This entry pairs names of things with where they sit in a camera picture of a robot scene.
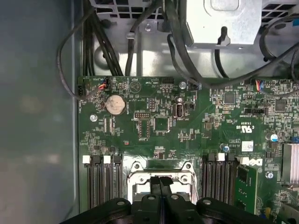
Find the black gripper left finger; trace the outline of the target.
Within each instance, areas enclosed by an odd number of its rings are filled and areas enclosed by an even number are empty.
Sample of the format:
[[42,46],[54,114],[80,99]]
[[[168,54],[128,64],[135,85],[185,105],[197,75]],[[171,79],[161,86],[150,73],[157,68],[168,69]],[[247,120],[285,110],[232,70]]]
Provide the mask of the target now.
[[150,194],[141,201],[130,203],[124,198],[115,198],[89,209],[66,221],[64,224],[158,224],[161,213],[161,181],[150,178]]

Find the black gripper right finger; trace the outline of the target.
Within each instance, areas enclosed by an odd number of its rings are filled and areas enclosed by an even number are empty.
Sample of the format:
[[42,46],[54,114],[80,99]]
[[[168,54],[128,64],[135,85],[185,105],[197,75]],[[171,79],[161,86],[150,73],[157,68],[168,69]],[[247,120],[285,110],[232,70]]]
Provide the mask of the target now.
[[161,193],[166,201],[169,221],[172,224],[271,224],[272,221],[246,212],[238,207],[213,198],[203,198],[193,204],[173,194],[173,180],[161,177]]

